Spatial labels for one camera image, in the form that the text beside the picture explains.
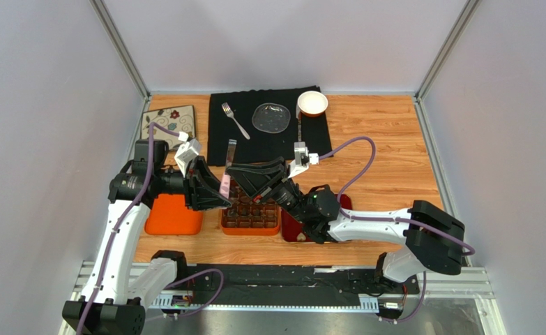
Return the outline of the floral square plate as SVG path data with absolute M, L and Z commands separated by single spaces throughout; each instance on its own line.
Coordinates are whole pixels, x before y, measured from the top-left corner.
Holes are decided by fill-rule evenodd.
M 156 123 L 171 132 L 187 133 L 189 138 L 194 138 L 197 135 L 195 119 L 196 113 L 193 105 L 168 107 L 144 112 L 141 117 L 139 138 L 141 140 L 149 138 L 150 123 Z M 168 144 L 170 151 L 176 151 L 183 143 L 177 136 L 159 130 L 157 127 L 153 129 L 153 136 L 155 140 L 164 140 Z

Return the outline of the pink handled metal tongs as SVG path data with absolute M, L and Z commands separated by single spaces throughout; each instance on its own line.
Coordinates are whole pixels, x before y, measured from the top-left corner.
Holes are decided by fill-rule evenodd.
M 228 169 L 233 163 L 235 152 L 236 152 L 236 145 L 237 145 L 236 140 L 230 139 L 228 141 L 225 169 L 224 169 L 224 173 L 221 179 L 220 189 L 219 189 L 220 194 L 223 195 L 225 198 L 229 198 L 231 177 L 228 173 Z

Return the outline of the black cloth mat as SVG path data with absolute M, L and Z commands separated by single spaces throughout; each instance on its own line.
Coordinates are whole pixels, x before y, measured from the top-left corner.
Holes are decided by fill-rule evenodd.
M 298 141 L 295 111 L 298 97 L 306 91 L 321 91 L 318 86 L 296 89 L 250 90 L 212 94 L 208 112 L 207 163 L 223 166 L 226 161 L 228 141 L 236 140 L 235 163 L 268 162 L 277 157 L 294 159 L 294 143 Z M 245 139 L 236 124 L 222 110 L 228 103 L 238 122 L 246 129 L 251 139 Z M 252 115 L 259 105 L 276 103 L 289 108 L 291 121 L 282 133 L 271 134 L 258 131 L 252 125 Z

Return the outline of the red lacquer tray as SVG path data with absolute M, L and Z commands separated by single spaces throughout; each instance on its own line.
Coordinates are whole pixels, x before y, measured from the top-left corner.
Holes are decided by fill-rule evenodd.
M 348 209 L 348 210 L 353 209 L 352 200 L 349 197 L 349 195 L 346 195 L 346 194 L 341 195 L 340 204 L 344 209 Z M 296 244 L 318 243 L 315 240 L 312 240 L 310 236 L 303 231 L 303 225 L 301 223 L 295 220 L 289 213 L 287 213 L 282 208 L 280 209 L 280 229 L 281 229 L 282 238 L 287 243 L 296 243 Z M 305 241 L 296 240 L 297 235 L 301 232 L 307 237 Z M 326 242 L 332 243 L 330 241 L 329 236 L 322 235 L 321 237 L 326 238 L 324 242 L 321 242 L 321 243 L 326 243 Z

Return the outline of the silver fork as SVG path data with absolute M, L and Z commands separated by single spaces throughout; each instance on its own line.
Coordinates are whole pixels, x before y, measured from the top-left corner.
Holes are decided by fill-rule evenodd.
M 242 125 L 238 122 L 238 120 L 236 119 L 236 117 L 234 115 L 234 111 L 231 109 L 231 107 L 229 106 L 228 103 L 223 103 L 222 104 L 222 110 L 225 113 L 225 115 L 228 118 L 230 118 L 236 124 L 236 126 L 239 129 L 239 131 L 241 132 L 242 136 L 245 139 L 250 140 L 251 139 L 250 135 L 248 134 L 246 129 L 244 129 L 244 127 L 242 127 Z

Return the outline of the dark handled knife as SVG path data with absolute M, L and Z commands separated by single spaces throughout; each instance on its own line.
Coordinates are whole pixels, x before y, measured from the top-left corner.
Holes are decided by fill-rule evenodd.
M 297 131 L 298 131 L 298 135 L 297 135 L 298 142 L 302 142 L 302 121 L 300 116 L 297 117 Z

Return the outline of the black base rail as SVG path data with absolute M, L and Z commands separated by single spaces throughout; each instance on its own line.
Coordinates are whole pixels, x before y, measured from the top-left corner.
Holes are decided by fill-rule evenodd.
M 182 276 L 195 278 L 166 289 L 156 308 L 353 309 L 365 298 L 401 302 L 420 293 L 419 280 L 385 288 L 374 279 L 373 267 L 306 267 L 289 265 L 190 265 Z

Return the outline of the orange tin lid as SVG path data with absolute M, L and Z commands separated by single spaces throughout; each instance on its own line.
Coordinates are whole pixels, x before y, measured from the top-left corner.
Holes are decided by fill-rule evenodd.
M 159 195 L 145 223 L 149 235 L 196 235 L 204 214 L 186 207 L 184 195 Z

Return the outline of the white orange bowl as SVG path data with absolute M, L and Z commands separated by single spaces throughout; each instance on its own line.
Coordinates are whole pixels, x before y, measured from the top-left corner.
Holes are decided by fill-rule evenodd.
M 328 99 L 319 91 L 306 91 L 297 99 L 296 116 L 321 116 L 328 108 Z

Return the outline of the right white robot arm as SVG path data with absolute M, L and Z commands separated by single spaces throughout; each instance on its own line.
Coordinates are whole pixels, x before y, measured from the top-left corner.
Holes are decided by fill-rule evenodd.
M 231 164 L 227 174 L 254 202 L 274 200 L 297 221 L 311 241 L 380 241 L 400 245 L 383 253 L 376 265 L 379 280 L 403 283 L 424 271 L 456 276 L 464 260 L 464 224 L 424 200 L 392 211 L 345 209 L 329 185 L 303 193 L 281 158 L 263 164 Z

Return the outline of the orange chocolate box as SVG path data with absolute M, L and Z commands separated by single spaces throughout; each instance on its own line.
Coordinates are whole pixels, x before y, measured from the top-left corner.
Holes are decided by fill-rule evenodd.
M 232 206 L 221 211 L 220 228 L 231 236 L 273 236 L 280 231 L 280 209 L 276 202 L 253 202 L 232 179 L 229 199 Z

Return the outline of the clear glass plate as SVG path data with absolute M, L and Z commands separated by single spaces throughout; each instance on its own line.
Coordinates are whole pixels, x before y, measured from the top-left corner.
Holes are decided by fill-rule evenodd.
M 252 125 L 263 133 L 282 133 L 290 121 L 289 109 L 276 103 L 263 103 L 256 107 L 252 115 Z

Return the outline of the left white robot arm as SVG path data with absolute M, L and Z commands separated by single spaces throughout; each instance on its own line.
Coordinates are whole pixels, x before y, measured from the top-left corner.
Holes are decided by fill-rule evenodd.
M 140 232 L 161 195 L 183 195 L 193 211 L 231 206 L 200 149 L 196 139 L 184 142 L 175 155 L 178 167 L 164 170 L 168 143 L 136 142 L 135 157 L 110 183 L 105 234 L 91 275 L 80 298 L 63 306 L 62 317 L 77 334 L 141 334 L 158 295 L 194 279 L 176 251 L 158 251 L 134 281 L 130 270 Z

